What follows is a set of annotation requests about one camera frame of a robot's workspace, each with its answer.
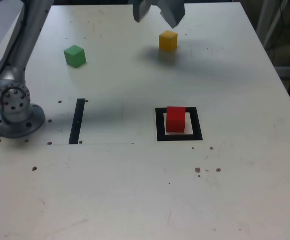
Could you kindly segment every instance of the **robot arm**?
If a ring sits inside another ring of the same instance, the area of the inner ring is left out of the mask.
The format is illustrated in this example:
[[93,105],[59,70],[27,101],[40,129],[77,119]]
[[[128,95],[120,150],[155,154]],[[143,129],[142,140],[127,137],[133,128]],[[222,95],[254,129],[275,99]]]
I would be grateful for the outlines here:
[[[23,0],[6,52],[0,60],[0,136],[29,135],[45,122],[40,106],[30,102],[25,70],[54,0]],[[183,0],[135,0],[133,15],[139,22],[151,5],[161,9],[163,18],[174,28],[185,15]]]

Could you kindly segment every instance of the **yellow cube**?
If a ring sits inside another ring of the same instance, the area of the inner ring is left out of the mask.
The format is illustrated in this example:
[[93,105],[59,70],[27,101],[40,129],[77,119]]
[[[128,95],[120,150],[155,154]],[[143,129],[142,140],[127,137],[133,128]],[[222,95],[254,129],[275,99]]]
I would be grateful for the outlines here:
[[159,35],[159,48],[171,52],[177,48],[177,33],[172,31],[165,31]]

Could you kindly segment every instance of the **black square marker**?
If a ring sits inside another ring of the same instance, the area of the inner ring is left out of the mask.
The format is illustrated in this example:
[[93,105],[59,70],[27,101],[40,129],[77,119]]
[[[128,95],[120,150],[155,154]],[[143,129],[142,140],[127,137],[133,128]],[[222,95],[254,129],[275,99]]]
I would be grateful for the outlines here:
[[201,134],[197,109],[195,107],[186,107],[186,112],[190,114],[191,127],[193,134],[165,134],[164,114],[167,113],[166,107],[159,107],[156,111],[156,129],[157,141],[196,141],[203,140]]

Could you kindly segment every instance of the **red cube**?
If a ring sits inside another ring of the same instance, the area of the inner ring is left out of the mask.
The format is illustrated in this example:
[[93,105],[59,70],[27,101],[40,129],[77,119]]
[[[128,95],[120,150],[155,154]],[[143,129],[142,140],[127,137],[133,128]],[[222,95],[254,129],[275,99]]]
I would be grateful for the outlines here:
[[182,106],[168,106],[166,118],[166,132],[185,132],[186,108]]

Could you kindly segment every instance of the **white table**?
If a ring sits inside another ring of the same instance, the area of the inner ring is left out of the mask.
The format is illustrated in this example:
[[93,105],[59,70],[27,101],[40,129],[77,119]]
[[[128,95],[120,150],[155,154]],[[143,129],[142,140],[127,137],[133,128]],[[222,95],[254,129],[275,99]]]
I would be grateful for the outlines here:
[[[52,7],[26,70],[52,122],[0,138],[0,240],[290,240],[290,99],[241,5],[186,5],[174,62],[166,29],[154,7]],[[169,105],[197,107],[202,141],[157,142]]]

